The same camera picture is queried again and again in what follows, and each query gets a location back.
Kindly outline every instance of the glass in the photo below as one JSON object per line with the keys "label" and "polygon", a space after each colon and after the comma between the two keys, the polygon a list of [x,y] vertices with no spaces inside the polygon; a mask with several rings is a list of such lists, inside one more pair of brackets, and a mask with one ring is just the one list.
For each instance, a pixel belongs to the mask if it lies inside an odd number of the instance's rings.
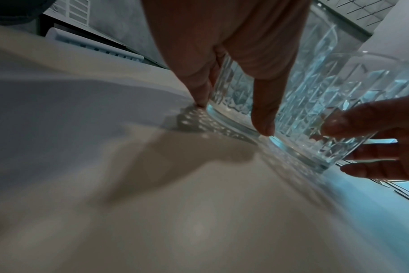
{"label": "glass", "polygon": [[[290,95],[301,85],[310,71],[323,62],[337,43],[335,25],[325,19],[321,9],[311,6],[285,96]],[[250,116],[253,104],[253,82],[254,79],[243,73],[238,64],[227,56],[209,101],[208,113],[237,131],[258,135]]]}
{"label": "glass", "polygon": [[322,172],[373,134],[335,139],[322,136],[325,120],[362,103],[409,95],[409,62],[378,54],[330,54],[285,100],[271,141]]}

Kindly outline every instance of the glass base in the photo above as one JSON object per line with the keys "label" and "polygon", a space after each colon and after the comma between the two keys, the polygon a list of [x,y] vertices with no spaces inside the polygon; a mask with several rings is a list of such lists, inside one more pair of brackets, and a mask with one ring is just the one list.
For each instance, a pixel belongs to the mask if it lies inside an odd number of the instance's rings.
{"label": "glass base", "polygon": [[282,151],[284,151],[287,154],[291,155],[292,157],[297,159],[299,162],[303,163],[308,168],[311,168],[313,171],[315,171],[315,172],[317,172],[319,174],[323,173],[325,170],[327,170],[330,167],[330,165],[327,162],[323,161],[323,160],[320,160],[318,158],[313,160],[313,159],[303,155],[302,153],[296,151],[293,147],[291,147],[289,145],[288,142],[284,141],[284,137],[271,136],[270,140],[279,149],[281,149]]}
{"label": "glass base", "polygon": [[208,104],[208,106],[206,107],[206,111],[208,112],[208,114],[214,118],[216,121],[218,121],[219,123],[223,124],[224,126],[236,131],[237,133],[240,134],[245,134],[249,137],[253,137],[253,138],[257,138],[260,136],[260,134],[251,129],[248,128],[245,125],[242,125],[228,117],[226,117],[225,115],[221,114],[217,109],[215,109],[215,107],[213,107],[212,105]]}

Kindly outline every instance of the table surface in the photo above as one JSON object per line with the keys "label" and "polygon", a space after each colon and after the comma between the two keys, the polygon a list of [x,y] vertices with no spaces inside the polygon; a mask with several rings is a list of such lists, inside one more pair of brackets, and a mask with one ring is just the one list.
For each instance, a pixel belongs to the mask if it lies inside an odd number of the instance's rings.
{"label": "table surface", "polygon": [[0,273],[409,272],[409,201],[220,126],[168,70],[0,27]]}

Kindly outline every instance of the drinking glass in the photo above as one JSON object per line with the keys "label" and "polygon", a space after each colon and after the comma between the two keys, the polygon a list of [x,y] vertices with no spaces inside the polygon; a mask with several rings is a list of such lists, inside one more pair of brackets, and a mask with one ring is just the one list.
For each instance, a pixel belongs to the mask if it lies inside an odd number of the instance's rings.
{"label": "drinking glass", "polygon": [[[302,33],[298,55],[290,72],[285,97],[319,66],[338,43],[335,25],[325,19],[320,8],[311,6]],[[251,123],[254,79],[245,73],[230,56],[223,62],[215,91],[207,106],[210,116],[244,134],[258,135]]]}
{"label": "drinking glass", "polygon": [[325,120],[362,103],[407,95],[409,62],[367,52],[330,54],[284,98],[271,141],[322,172],[374,135],[323,136],[320,128]]}

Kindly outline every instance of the hand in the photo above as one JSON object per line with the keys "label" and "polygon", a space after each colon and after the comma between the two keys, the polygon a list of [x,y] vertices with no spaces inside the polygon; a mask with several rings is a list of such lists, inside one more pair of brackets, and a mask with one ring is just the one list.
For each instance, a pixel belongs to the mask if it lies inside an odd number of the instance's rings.
{"label": "hand", "polygon": [[155,42],[205,107],[226,52],[255,78],[251,119],[272,135],[311,0],[142,0]]}
{"label": "hand", "polygon": [[398,143],[364,144],[348,156],[351,160],[379,160],[341,167],[356,177],[409,180],[409,97],[361,104],[327,121],[322,133],[350,138],[378,132],[373,139],[397,139]]}

